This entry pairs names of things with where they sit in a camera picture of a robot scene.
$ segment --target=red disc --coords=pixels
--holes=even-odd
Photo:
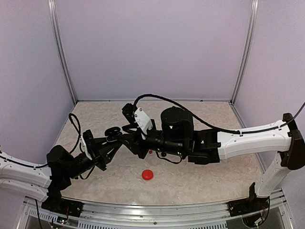
[[[151,180],[153,178],[153,172],[149,169],[142,172],[142,177],[144,180]]]

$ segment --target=white plastic part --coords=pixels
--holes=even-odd
[[[259,198],[270,196],[276,186],[287,176],[291,171],[287,167],[281,167],[281,156],[276,154],[272,164],[263,174],[259,182],[255,184],[255,193]]]
[[[6,159],[8,158],[26,165],[35,167],[40,166],[31,162],[13,158],[4,152],[2,152],[0,155]],[[0,178],[10,178],[35,184],[41,187],[49,187],[51,183],[50,176],[51,169],[48,166],[42,168],[30,168],[0,158]]]
[[[145,134],[147,134],[147,130],[151,130],[153,128],[151,119],[141,108],[138,108],[134,112],[134,119]]]
[[[82,149],[85,152],[86,156],[92,161],[92,157],[88,153],[87,145],[86,145],[85,140],[84,140],[84,138],[82,136],[81,136],[81,146],[82,146]]]
[[[265,151],[287,151],[291,143],[291,137],[288,136],[289,127],[283,126],[281,129],[269,130],[257,134],[244,134],[246,131],[267,129],[284,124],[282,120],[275,123],[242,129],[242,135],[233,135],[224,132],[218,132],[218,142],[221,147],[218,148],[219,158],[228,159],[233,156],[243,154],[253,154]]]
[[[15,190],[41,202],[48,198],[48,190],[46,188],[18,180],[0,178],[0,188]]]

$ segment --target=small red object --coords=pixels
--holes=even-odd
[[[142,172],[142,177],[144,180],[151,180],[153,178],[153,172],[149,169]]]

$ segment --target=marble-patterned surface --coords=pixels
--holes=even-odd
[[[104,136],[113,126],[128,124],[122,115],[126,102],[78,103],[73,111],[80,120],[81,131],[91,129],[94,137]],[[223,128],[239,128],[228,103],[181,102],[205,121]],[[139,102],[150,118],[161,128],[160,114],[171,106],[163,101]],[[194,121],[195,129],[206,126]],[[76,131],[67,122],[57,144],[71,150],[77,139]],[[80,153],[77,149],[73,155]],[[142,179],[150,169],[154,178]],[[72,180],[72,186],[62,191],[64,197],[103,203],[135,205],[177,205],[214,202],[246,197],[249,186],[259,179],[260,168],[254,155],[237,156],[217,164],[194,165],[184,160],[179,165],[168,163],[148,154],[144,160],[122,146],[106,171],[95,168],[87,180]]]

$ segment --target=vertical metal post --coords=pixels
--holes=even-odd
[[[65,77],[66,84],[69,89],[70,97],[74,105],[77,103],[77,96],[73,87],[73,83],[68,71],[68,66],[66,62],[66,58],[63,52],[62,48],[62,43],[61,43],[61,35],[59,31],[59,26],[58,26],[58,20],[57,20],[57,14],[56,14],[56,6],[55,6],[55,0],[48,0],[48,5],[49,5],[49,11],[50,11],[50,17],[51,17],[51,24],[52,24],[52,29],[55,37],[55,44],[57,47],[58,51],[58,56],[61,62],[61,67],[62,71]]]
[[[247,32],[247,38],[246,38],[246,43],[244,46],[244,53],[243,53],[243,58],[241,65],[239,67],[239,72],[235,84],[235,88],[233,91],[232,95],[232,104],[234,105],[242,84],[242,80],[244,77],[244,72],[246,69],[250,49],[251,49],[251,44],[252,44],[252,38],[254,34],[254,28],[255,28],[255,22],[256,22],[256,17],[257,17],[257,10],[258,10],[258,1],[259,0],[252,0],[252,7],[251,7],[251,15],[250,15],[250,20],[249,20],[249,25],[248,25],[248,32]]]

